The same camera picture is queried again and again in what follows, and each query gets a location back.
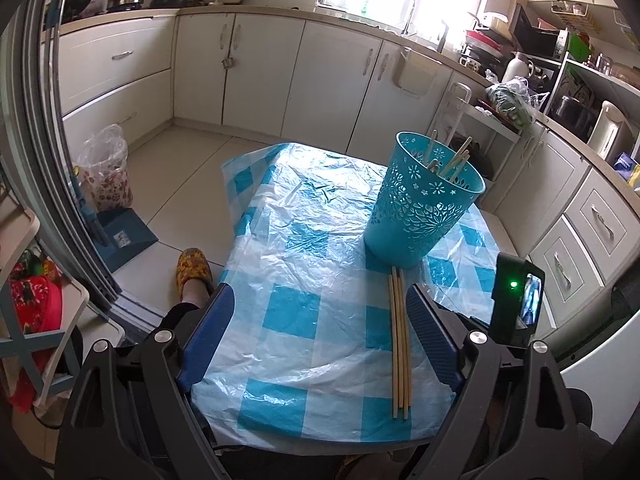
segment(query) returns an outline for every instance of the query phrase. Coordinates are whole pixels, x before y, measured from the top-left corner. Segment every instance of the white thermos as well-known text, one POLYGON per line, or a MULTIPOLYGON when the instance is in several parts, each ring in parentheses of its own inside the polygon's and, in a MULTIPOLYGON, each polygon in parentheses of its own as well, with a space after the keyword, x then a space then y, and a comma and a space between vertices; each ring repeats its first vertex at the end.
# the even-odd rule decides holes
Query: white thermos
POLYGON ((521 77, 529 77, 530 75, 529 58, 521 52, 516 53, 516 57, 507 65, 507 71, 504 73, 502 82, 506 83, 507 81, 511 81, 517 75, 521 77))

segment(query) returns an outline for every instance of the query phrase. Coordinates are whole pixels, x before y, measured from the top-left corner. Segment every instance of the foot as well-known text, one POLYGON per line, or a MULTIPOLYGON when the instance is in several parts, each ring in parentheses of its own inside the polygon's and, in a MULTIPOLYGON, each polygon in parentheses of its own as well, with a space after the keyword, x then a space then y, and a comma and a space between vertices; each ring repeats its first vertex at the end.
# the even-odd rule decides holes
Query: foot
POLYGON ((175 269, 175 281, 180 300, 199 308, 206 305, 213 291, 213 278, 204 253, 196 248, 182 252, 175 269))

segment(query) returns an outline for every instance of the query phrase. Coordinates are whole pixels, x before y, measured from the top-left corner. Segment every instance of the slipper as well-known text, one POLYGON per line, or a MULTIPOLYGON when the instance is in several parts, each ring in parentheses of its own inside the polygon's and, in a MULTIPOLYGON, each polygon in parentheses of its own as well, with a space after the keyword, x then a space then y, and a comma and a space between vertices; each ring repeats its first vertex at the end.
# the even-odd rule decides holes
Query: slipper
POLYGON ((178 266, 175 269, 175 284, 178 287, 180 298, 184 284, 193 279, 202 280, 207 287, 207 292, 213 294, 215 287, 209 262, 204 253, 194 247, 184 250, 178 258, 178 266))

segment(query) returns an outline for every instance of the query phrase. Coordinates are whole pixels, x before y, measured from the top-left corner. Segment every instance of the silver screw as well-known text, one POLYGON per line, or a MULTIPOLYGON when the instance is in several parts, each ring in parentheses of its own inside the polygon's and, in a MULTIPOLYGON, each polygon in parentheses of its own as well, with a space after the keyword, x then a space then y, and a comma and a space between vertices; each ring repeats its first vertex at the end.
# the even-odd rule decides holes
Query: silver screw
POLYGON ((469 334, 469 339, 471 339, 472 343, 483 345, 484 343, 486 343, 486 334, 482 332, 472 332, 471 334, 469 334))
POLYGON ((547 350, 549 350, 549 347, 542 341, 534 341, 533 349, 539 354, 544 354, 547 350))
POLYGON ((109 344, 104 339, 94 343, 94 352, 104 352, 107 348, 109 348, 109 344))
POLYGON ((157 343, 167 343, 168 341, 171 341, 172 337, 173 335, 171 334, 171 331, 161 330, 160 332, 156 333, 156 335, 154 336, 154 339, 156 340, 157 343))

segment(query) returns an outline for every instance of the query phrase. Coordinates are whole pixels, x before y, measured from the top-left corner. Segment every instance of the basket rim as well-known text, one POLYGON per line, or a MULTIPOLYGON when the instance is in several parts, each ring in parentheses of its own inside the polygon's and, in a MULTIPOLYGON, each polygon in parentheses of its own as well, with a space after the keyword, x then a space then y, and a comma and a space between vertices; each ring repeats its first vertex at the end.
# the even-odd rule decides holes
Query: basket rim
MULTIPOLYGON (((412 160, 418 164, 419 166, 421 166, 425 171, 429 171, 427 170, 427 167, 424 165, 424 163, 420 162, 417 158, 415 158, 403 145, 402 142, 400 142, 400 136, 404 135, 404 134, 409 134, 409 135, 416 135, 416 136, 420 136, 420 137, 425 137, 426 139, 429 139, 429 137, 427 137, 426 135, 423 134, 418 134, 416 132, 398 132, 396 133, 396 143, 398 144, 398 146, 400 146, 404 152, 409 155, 412 160)), ((449 146, 445 146, 443 143, 439 142, 438 140, 435 141, 437 144, 439 144, 441 147, 445 148, 446 150, 449 150, 450 152, 453 152, 454 154, 456 152, 454 152, 449 146)), ((468 192, 468 193, 473 193, 473 194, 477 194, 477 195, 481 195, 482 193, 484 193, 486 191, 486 183, 484 182, 484 178, 482 177, 482 175, 479 173, 478 170, 476 170, 476 168, 469 162, 467 161, 465 166, 469 166, 477 175, 478 178, 480 179, 480 182, 482 182, 482 189, 480 191, 471 191, 470 189, 465 189, 462 186, 459 186, 458 184, 454 184, 453 182, 450 182, 449 180, 446 180, 445 178, 442 178, 439 175, 435 175, 437 178, 439 178, 441 181, 446 182, 447 184, 449 184, 450 186, 453 186, 459 190, 468 192)))

